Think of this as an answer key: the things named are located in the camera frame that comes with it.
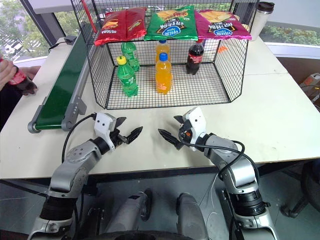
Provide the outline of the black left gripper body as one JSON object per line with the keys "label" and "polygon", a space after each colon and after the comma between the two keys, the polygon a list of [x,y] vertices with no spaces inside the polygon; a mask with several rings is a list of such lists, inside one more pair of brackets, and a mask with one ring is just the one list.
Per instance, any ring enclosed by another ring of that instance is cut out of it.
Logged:
{"label": "black left gripper body", "polygon": [[109,137],[115,148],[126,142],[125,137],[120,135],[120,130],[117,128],[110,132]]}

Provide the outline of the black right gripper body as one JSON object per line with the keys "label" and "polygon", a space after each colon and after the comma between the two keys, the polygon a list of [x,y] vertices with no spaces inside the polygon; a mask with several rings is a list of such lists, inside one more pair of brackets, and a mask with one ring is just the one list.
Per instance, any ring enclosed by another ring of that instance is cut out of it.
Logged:
{"label": "black right gripper body", "polygon": [[180,125],[178,138],[179,141],[184,145],[190,145],[193,137],[192,124],[189,120],[184,122],[184,125]]}

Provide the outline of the person's bare hand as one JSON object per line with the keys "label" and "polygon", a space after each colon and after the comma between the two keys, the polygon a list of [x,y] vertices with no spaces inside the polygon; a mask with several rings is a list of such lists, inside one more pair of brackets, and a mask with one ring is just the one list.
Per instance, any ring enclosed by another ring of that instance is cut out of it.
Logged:
{"label": "person's bare hand", "polygon": [[31,67],[19,67],[19,69],[30,79],[33,80],[40,70],[41,66],[31,66]]}
{"label": "person's bare hand", "polygon": [[17,67],[14,66],[12,61],[3,59],[0,62],[0,90],[2,90],[10,80],[12,80],[16,72]]}

